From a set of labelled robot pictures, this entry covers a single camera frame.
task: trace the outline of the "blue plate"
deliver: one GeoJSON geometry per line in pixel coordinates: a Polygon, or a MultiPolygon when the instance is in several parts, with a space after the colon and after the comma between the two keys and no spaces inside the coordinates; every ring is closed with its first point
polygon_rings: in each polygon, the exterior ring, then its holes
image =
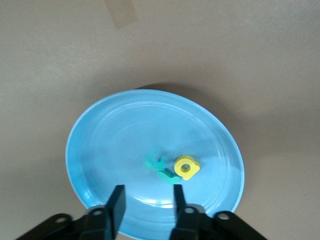
{"type": "Polygon", "coordinates": [[[209,216],[236,209],[245,171],[235,140],[209,111],[169,92],[129,90],[96,102],[71,130],[66,168],[87,208],[105,204],[116,185],[125,185],[120,233],[167,240],[175,225],[173,186],[145,166],[150,154],[167,156],[172,173],[181,155],[200,163],[199,172],[179,182],[187,203],[202,205],[209,216]]]}

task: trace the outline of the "yellow foam letter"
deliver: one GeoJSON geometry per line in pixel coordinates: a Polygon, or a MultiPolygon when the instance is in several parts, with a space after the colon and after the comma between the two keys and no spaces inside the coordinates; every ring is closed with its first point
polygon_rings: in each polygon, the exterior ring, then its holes
{"type": "Polygon", "coordinates": [[[174,171],[184,180],[189,180],[200,170],[199,162],[195,161],[192,156],[182,155],[178,157],[174,164],[174,171]]]}

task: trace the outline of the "tape strip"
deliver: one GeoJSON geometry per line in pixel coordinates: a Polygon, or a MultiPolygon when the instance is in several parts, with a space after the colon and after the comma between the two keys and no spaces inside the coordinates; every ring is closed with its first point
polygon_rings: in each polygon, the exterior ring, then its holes
{"type": "Polygon", "coordinates": [[[137,12],[131,0],[105,0],[117,29],[138,20],[137,12]]]}

